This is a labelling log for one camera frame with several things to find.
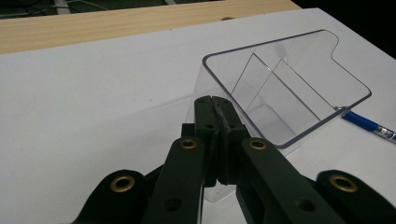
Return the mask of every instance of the pen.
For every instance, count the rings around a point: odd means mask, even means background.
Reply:
[[[384,126],[381,126],[369,119],[366,119],[360,115],[357,115],[352,111],[347,112],[343,116],[343,119],[350,121],[371,133],[375,133],[376,135],[385,138],[392,143],[396,143],[396,133],[394,131]]]

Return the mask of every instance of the clear plastic container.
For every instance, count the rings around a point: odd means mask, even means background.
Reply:
[[[205,56],[186,121],[193,122],[195,99],[224,97],[250,135],[289,154],[318,127],[371,96],[332,58],[337,44],[336,35],[319,30]],[[213,202],[221,195],[214,188],[206,198]]]

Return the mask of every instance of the brass insert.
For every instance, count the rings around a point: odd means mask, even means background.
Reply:
[[[130,175],[120,175],[111,181],[110,188],[114,192],[123,193],[134,186],[134,178]]]
[[[355,184],[355,182],[343,175],[330,176],[330,183],[332,183],[332,185],[336,188],[345,192],[353,193],[358,190],[358,186]]]
[[[267,148],[267,145],[265,144],[265,142],[262,140],[258,140],[258,139],[251,140],[249,145],[250,145],[250,147],[252,147],[254,149],[258,149],[258,150]]]
[[[184,139],[180,142],[180,147],[184,149],[192,149],[198,146],[198,143],[192,139]]]

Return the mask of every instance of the blue pen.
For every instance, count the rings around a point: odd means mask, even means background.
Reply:
[[[360,115],[357,115],[352,111],[347,112],[343,116],[343,119],[346,119],[347,121],[350,121],[371,133],[375,133],[376,135],[385,138],[392,143],[396,143],[396,133],[394,131],[384,126],[381,126],[369,119],[366,119]]]

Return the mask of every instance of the white surface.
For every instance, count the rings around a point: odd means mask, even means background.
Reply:
[[[160,165],[206,54],[318,29],[373,92],[354,111],[396,129],[395,60],[319,9],[0,55],[0,223],[70,223],[106,175]],[[396,145],[344,120],[288,159],[313,179],[349,172],[396,205]],[[233,195],[205,203],[203,223],[244,222]]]

